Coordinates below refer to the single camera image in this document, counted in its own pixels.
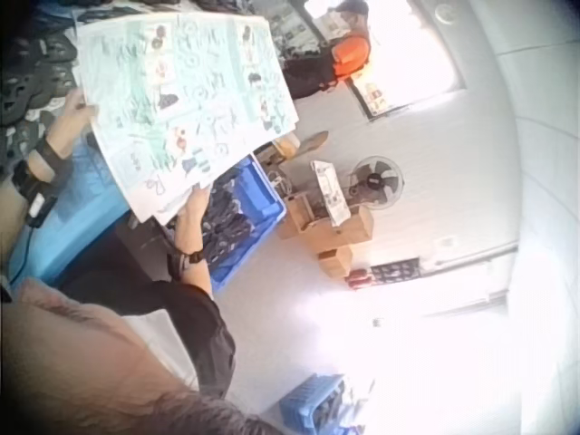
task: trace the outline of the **instruction sheet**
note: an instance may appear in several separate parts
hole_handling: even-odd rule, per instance
[[[207,185],[298,117],[265,19],[130,15],[77,27],[92,128],[143,222],[164,224]]]

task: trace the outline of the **poster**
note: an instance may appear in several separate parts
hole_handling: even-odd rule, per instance
[[[129,15],[78,26],[93,131],[143,222],[207,185],[298,118],[261,17]]]

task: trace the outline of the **orange vest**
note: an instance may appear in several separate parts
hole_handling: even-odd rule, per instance
[[[346,80],[360,71],[368,62],[370,54],[371,45],[362,35],[354,34],[338,43],[333,48],[336,80]]]

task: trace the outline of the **red object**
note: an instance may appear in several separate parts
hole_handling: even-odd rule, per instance
[[[374,281],[374,275],[370,270],[366,269],[353,270],[344,281],[346,281],[346,284],[348,284],[352,290],[359,290],[376,284]]]

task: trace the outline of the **cardboard box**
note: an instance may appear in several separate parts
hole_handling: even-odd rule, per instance
[[[318,254],[318,264],[331,278],[344,278],[353,267],[353,251],[349,246],[341,246]]]
[[[276,229],[276,233],[283,240],[298,236],[314,221],[314,213],[305,193],[288,197],[284,203],[287,213]]]
[[[351,207],[351,218],[333,227],[330,218],[312,222],[300,237],[316,254],[372,239],[374,220],[366,206]]]

